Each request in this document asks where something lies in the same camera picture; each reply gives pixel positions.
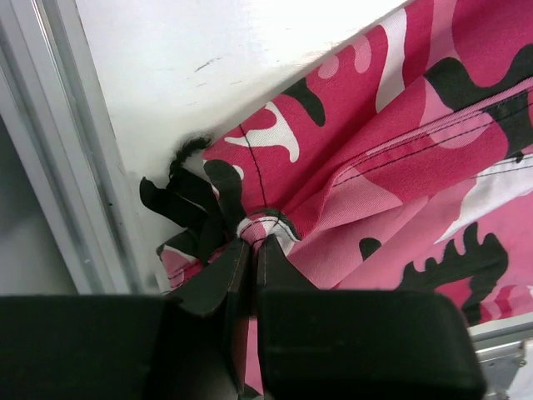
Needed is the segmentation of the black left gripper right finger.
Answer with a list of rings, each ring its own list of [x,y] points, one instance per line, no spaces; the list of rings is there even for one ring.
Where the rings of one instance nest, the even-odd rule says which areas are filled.
[[[481,399],[462,316],[432,292],[321,290],[275,236],[257,256],[257,338],[268,399]]]

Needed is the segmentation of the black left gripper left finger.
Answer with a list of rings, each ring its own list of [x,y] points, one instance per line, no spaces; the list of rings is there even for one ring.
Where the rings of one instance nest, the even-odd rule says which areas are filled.
[[[2,297],[2,398],[238,398],[249,257],[234,240],[167,295]]]

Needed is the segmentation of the pink camouflage trousers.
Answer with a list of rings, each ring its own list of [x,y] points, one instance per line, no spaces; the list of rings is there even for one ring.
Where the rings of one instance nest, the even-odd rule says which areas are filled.
[[[466,329],[532,309],[532,4],[415,1],[217,140],[142,204],[179,225],[174,292],[250,248],[239,397],[264,390],[257,256],[275,236],[321,290],[438,293]]]

